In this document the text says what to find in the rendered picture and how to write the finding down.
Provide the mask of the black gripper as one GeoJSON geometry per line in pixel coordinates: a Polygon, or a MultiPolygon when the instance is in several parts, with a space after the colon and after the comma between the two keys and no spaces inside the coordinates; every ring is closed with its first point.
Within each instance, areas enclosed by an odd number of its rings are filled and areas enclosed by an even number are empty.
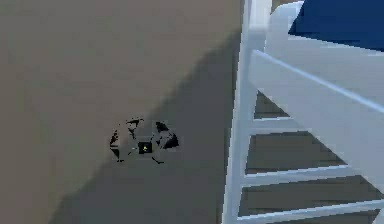
{"type": "MultiPolygon", "coordinates": [[[[136,152],[139,155],[150,154],[151,159],[154,162],[157,164],[163,164],[163,161],[157,160],[156,157],[152,154],[156,150],[170,150],[179,147],[180,142],[178,136],[164,122],[156,121],[155,130],[152,132],[152,134],[149,137],[144,136],[139,138],[136,130],[143,121],[143,118],[133,118],[131,120],[125,121],[128,136],[134,143],[134,147],[131,151],[128,152],[128,155],[132,154],[133,152],[136,152]]],[[[113,131],[113,134],[110,137],[109,149],[115,155],[117,162],[123,162],[124,159],[121,157],[121,140],[123,137],[120,135],[119,127],[113,131]]]]}

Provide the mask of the white slatted chair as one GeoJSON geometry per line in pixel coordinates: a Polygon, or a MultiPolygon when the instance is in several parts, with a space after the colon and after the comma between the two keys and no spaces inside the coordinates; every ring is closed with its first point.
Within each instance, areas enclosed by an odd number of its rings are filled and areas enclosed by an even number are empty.
{"type": "Polygon", "coordinates": [[[272,224],[375,210],[384,224],[384,52],[289,34],[304,0],[244,0],[222,224],[272,224]],[[250,138],[308,131],[339,166],[249,174],[250,138]],[[383,197],[238,214],[245,187],[361,175],[383,197]]]}

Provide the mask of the dark blue cushion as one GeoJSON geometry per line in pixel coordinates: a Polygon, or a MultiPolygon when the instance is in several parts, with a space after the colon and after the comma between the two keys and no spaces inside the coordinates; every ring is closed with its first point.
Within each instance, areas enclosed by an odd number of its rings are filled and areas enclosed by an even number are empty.
{"type": "Polygon", "coordinates": [[[304,0],[289,34],[384,52],[384,0],[304,0]]]}

